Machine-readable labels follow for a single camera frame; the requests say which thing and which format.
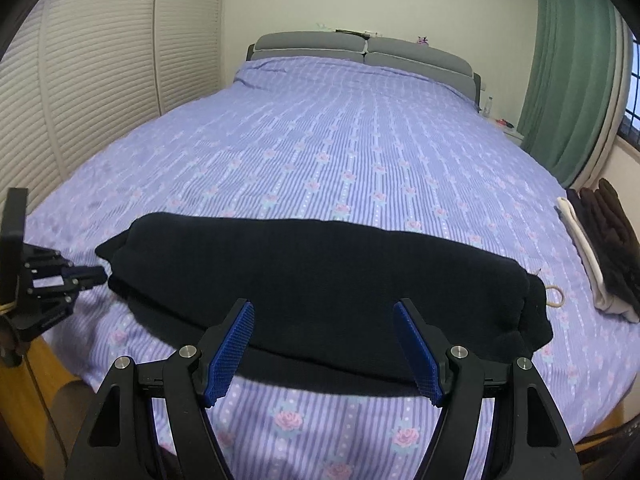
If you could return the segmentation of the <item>grey padded headboard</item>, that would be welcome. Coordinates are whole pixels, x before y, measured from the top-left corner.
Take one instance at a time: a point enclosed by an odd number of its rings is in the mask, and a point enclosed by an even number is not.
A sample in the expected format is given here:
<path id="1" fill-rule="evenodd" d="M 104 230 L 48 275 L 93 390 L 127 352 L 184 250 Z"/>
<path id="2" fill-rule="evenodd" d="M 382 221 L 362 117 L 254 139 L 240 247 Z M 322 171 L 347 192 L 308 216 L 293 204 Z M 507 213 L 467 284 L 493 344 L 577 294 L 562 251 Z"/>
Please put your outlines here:
<path id="1" fill-rule="evenodd" d="M 246 51 L 249 61 L 282 56 L 340 58 L 370 66 L 403 70 L 454 88 L 475 104 L 480 102 L 482 78 L 460 56 L 395 38 L 363 32 L 273 32 L 258 38 Z"/>

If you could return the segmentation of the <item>white folded garment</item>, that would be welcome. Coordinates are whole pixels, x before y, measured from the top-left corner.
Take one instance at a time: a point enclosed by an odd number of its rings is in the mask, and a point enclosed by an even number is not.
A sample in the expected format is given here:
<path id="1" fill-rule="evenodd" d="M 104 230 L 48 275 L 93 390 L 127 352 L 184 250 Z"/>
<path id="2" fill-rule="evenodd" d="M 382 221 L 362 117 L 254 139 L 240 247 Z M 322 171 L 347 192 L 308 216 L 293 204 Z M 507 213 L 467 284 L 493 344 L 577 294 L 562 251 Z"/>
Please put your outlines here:
<path id="1" fill-rule="evenodd" d="M 559 216 L 564 223 L 565 229 L 570 234 L 582 259 L 582 265 L 589 278 L 594 306 L 606 314 L 619 315 L 626 318 L 628 322 L 637 324 L 639 315 L 634 310 L 634 307 L 606 288 L 599 259 L 577 218 L 573 205 L 565 197 L 558 197 L 555 201 L 556 209 L 559 211 Z"/>

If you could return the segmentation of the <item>black folded garment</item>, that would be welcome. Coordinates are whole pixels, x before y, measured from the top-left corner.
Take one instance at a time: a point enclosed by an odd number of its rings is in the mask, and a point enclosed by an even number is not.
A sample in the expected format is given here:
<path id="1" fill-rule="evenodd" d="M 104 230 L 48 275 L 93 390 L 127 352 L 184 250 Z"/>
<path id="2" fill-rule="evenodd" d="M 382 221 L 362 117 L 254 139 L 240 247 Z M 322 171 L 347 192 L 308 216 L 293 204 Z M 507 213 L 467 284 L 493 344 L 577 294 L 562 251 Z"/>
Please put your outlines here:
<path id="1" fill-rule="evenodd" d="M 593 242 L 597 242 L 599 240 L 599 233 L 597 228 L 593 225 L 590 214 L 586 209 L 585 205 L 582 203 L 578 193 L 569 188 L 566 191 L 566 197 L 572 204 L 574 211 L 576 212 L 577 219 L 579 220 L 582 228 L 584 229 L 588 238 Z"/>

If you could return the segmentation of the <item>purple floral bed sheet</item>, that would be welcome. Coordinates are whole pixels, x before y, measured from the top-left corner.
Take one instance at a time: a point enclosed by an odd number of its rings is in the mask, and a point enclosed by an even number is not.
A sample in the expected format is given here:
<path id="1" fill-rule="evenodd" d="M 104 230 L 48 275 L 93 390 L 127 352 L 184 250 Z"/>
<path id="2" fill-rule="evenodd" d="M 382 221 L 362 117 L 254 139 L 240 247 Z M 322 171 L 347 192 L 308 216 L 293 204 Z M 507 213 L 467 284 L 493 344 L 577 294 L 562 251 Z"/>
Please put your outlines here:
<path id="1" fill-rule="evenodd" d="M 455 240 L 518 260 L 565 294 L 534 363 L 575 441 L 639 370 L 639 325 L 594 307 L 544 167 L 429 79 L 330 58 L 245 63 L 234 83 L 180 106 L 83 164 L 27 221 L 74 263 L 152 211 L 341 220 Z M 126 354 L 173 348 L 106 286 L 44 339 L 98 388 Z M 435 428 L 426 399 L 326 396 L 238 378 L 209 418 L 239 479 L 409 479 Z"/>

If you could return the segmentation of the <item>white louvered wardrobe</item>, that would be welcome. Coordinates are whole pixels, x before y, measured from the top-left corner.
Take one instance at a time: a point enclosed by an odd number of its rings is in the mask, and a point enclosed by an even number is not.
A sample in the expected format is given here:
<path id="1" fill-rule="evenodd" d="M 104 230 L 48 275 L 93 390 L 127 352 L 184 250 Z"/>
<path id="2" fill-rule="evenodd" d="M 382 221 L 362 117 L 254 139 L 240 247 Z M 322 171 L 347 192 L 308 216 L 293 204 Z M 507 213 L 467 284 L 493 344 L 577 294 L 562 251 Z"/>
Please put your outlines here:
<path id="1" fill-rule="evenodd" d="M 132 129 L 222 86 L 222 0 L 37 0 L 1 61 L 1 185 L 39 205 Z"/>

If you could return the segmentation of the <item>white nightstand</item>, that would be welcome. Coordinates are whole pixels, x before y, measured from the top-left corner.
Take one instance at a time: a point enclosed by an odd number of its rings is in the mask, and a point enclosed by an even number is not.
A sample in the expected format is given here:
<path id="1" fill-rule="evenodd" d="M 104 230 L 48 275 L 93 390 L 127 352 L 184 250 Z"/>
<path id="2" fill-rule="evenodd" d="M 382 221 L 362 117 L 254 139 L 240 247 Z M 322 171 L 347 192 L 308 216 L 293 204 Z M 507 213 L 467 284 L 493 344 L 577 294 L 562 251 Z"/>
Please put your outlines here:
<path id="1" fill-rule="evenodd" d="M 514 125 L 503 119 L 494 119 L 492 121 L 512 142 L 520 144 L 524 136 L 515 129 Z"/>

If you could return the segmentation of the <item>black fleece pants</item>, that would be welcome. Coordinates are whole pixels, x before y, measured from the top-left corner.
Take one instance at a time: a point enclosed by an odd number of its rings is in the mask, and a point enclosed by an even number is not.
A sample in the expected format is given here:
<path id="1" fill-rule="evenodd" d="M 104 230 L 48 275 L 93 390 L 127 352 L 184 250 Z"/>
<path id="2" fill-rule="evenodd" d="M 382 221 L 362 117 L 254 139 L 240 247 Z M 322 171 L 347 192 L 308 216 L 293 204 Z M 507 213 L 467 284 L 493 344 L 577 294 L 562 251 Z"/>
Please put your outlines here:
<path id="1" fill-rule="evenodd" d="M 266 385 L 412 396 L 392 321 L 405 298 L 483 359 L 532 356 L 553 336 L 540 278 L 513 259 L 424 234 L 156 212 L 96 254 L 136 321 L 174 348 L 250 300 L 255 327 L 238 372 Z"/>

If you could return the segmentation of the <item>brown folded garment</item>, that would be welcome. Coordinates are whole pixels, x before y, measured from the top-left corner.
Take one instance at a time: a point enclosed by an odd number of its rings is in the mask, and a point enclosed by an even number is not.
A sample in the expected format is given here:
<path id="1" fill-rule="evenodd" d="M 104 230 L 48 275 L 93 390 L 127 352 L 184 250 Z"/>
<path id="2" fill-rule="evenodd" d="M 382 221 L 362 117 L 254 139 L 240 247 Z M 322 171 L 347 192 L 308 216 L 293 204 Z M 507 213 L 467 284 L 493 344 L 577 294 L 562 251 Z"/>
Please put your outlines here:
<path id="1" fill-rule="evenodd" d="M 605 285 L 610 292 L 639 309 L 639 240 L 620 196 L 606 179 L 595 190 L 578 193 L 599 233 L 591 242 L 599 259 Z"/>

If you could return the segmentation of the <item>barred window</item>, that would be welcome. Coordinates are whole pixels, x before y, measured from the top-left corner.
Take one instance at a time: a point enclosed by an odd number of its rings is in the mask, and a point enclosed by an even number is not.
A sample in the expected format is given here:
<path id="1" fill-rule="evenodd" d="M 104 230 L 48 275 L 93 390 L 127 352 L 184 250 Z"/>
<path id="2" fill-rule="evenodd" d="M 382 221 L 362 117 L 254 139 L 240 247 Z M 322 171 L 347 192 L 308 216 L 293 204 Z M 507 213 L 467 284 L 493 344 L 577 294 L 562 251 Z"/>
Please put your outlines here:
<path id="1" fill-rule="evenodd" d="M 640 150 L 640 82 L 639 82 L 639 40 L 632 37 L 632 63 L 624 116 L 618 135 L 636 151 Z"/>

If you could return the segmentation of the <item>clear bottle on nightstand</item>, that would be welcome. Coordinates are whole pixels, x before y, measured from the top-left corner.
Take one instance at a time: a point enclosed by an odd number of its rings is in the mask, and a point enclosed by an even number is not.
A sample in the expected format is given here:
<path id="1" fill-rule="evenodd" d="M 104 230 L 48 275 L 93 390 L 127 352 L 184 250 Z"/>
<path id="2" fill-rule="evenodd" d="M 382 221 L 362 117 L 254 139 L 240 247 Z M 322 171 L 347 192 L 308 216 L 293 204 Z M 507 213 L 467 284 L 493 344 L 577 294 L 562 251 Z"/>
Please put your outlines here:
<path id="1" fill-rule="evenodd" d="M 494 102 L 494 98 L 492 96 L 488 96 L 485 101 L 485 105 L 483 107 L 483 116 L 488 117 L 491 112 L 492 102 Z"/>

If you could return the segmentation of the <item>green curtain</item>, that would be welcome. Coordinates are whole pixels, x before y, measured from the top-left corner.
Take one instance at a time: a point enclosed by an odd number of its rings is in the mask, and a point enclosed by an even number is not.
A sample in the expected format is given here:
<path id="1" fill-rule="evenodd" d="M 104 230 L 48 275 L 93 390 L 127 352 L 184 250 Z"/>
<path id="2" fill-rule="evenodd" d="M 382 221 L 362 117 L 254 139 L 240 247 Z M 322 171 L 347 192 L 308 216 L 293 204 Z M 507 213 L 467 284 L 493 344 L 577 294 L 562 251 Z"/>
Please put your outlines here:
<path id="1" fill-rule="evenodd" d="M 538 0 L 522 148 L 567 188 L 587 166 L 616 75 L 620 14 L 610 0 Z"/>

